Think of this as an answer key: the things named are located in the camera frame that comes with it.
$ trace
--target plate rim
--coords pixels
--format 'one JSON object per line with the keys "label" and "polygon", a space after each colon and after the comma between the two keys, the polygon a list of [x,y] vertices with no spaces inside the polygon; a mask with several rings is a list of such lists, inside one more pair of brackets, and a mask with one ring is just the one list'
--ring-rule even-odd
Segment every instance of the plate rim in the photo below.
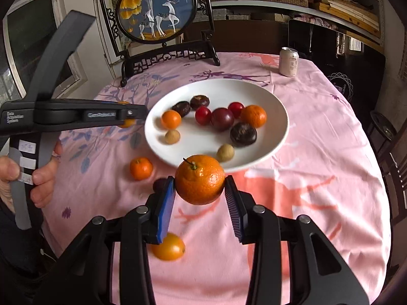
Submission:
{"label": "plate rim", "polygon": [[256,86],[256,87],[259,87],[259,88],[261,88],[261,89],[267,91],[269,94],[273,95],[273,96],[277,99],[277,101],[281,104],[282,108],[284,109],[286,118],[287,118],[287,125],[286,125],[286,129],[285,129],[285,131],[284,131],[284,136],[282,137],[281,141],[278,143],[278,145],[277,145],[272,151],[270,151],[269,153],[267,153],[267,154],[264,155],[263,157],[260,157],[259,159],[256,159],[255,161],[252,161],[251,163],[247,163],[247,164],[244,164],[244,165],[240,165],[239,167],[223,168],[223,170],[225,171],[225,173],[228,174],[228,173],[234,173],[234,172],[239,172],[239,171],[247,170],[248,168],[250,168],[250,167],[252,167],[252,166],[254,166],[254,165],[257,165],[257,164],[259,164],[259,163],[262,163],[263,161],[265,161],[266,159],[268,159],[270,156],[272,156],[276,151],[278,151],[278,150],[282,147],[282,145],[284,144],[285,140],[287,139],[288,131],[289,131],[289,129],[290,129],[290,118],[289,118],[289,116],[288,116],[288,112],[287,112],[287,109],[285,108],[284,104],[280,101],[280,99],[279,99],[277,96],[274,95],[274,93],[268,91],[268,90],[267,90],[266,88],[264,88],[264,87],[261,87],[261,86],[259,86],[259,85],[253,84],[252,82],[245,81],[245,80],[240,80],[240,79],[225,79],[225,78],[204,79],[204,80],[198,80],[198,81],[194,81],[194,82],[187,83],[187,84],[185,84],[185,85],[182,85],[182,86],[180,86],[180,87],[178,87],[178,88],[176,88],[176,89],[170,91],[169,93],[167,93],[166,95],[164,95],[161,99],[159,99],[159,100],[154,104],[154,106],[149,110],[149,113],[148,113],[148,115],[147,115],[146,121],[145,121],[145,123],[144,123],[144,137],[145,137],[145,139],[146,139],[147,145],[149,146],[149,148],[151,149],[151,151],[158,157],[158,159],[161,159],[163,162],[165,162],[166,164],[170,165],[171,167],[174,167],[175,169],[178,168],[178,166],[174,166],[173,163],[169,162],[168,160],[166,160],[166,159],[162,158],[160,155],[158,155],[157,152],[152,148],[152,146],[150,145],[150,142],[149,142],[149,140],[148,140],[147,132],[146,132],[146,125],[147,125],[147,121],[148,121],[149,119],[152,119],[152,118],[153,118],[152,115],[151,115],[151,111],[154,109],[154,107],[156,106],[156,104],[158,104],[162,99],[164,99],[166,96],[170,95],[172,92],[174,92],[174,91],[176,91],[176,90],[178,90],[178,89],[180,89],[180,88],[182,88],[182,87],[189,86],[189,85],[191,85],[191,84],[196,84],[196,83],[199,83],[199,82],[213,82],[213,81],[219,81],[219,80],[220,80],[220,81],[225,81],[225,82],[232,82],[232,81],[243,82],[243,83],[249,84],[249,85],[251,85],[251,86]]}

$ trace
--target white plate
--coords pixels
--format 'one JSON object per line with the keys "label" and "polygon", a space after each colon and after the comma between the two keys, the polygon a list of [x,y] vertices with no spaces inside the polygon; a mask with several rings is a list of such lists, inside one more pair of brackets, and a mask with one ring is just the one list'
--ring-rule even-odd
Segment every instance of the white plate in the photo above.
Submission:
{"label": "white plate", "polygon": [[288,134],[288,114],[280,100],[266,89],[250,82],[234,79],[210,79],[193,82],[165,95],[149,112],[145,122],[147,143],[166,163],[178,167],[183,158],[204,154],[216,158],[216,152],[224,143],[231,144],[230,131],[217,132],[211,124],[199,125],[195,111],[182,119],[177,130],[181,134],[178,143],[168,145],[164,141],[166,130],[161,127],[161,115],[179,101],[190,101],[194,95],[209,97],[209,109],[225,107],[232,102],[244,106],[259,105],[267,113],[267,122],[257,129],[257,141],[243,148],[235,148],[235,156],[221,163],[226,173],[244,170],[275,153]]}

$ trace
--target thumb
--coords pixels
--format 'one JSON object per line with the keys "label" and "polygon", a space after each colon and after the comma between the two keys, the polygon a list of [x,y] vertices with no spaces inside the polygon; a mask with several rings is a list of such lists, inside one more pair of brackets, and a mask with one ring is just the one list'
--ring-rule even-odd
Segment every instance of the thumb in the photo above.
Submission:
{"label": "thumb", "polygon": [[0,157],[0,181],[13,181],[20,175],[20,167],[7,156]]}

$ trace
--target silver can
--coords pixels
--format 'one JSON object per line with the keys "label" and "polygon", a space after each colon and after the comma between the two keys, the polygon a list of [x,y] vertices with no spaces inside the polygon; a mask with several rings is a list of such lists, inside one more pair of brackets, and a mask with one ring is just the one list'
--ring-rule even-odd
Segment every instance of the silver can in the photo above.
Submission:
{"label": "silver can", "polygon": [[295,77],[298,70],[298,52],[295,49],[283,47],[280,51],[278,71],[286,77]]}

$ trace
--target human hand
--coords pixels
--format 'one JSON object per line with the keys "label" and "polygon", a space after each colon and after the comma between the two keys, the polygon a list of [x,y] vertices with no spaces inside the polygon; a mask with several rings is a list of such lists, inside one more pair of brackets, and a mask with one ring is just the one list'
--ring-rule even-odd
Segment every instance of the human hand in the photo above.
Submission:
{"label": "human hand", "polygon": [[[62,145],[58,141],[55,145],[54,152],[57,155],[62,153]],[[52,199],[54,192],[55,175],[59,162],[56,157],[40,169],[33,172],[33,183],[36,185],[31,190],[30,198],[38,208],[45,207]],[[15,213],[13,199],[11,197],[9,181],[17,180],[20,175],[20,167],[15,161],[7,156],[0,157],[0,199],[7,207]]]}

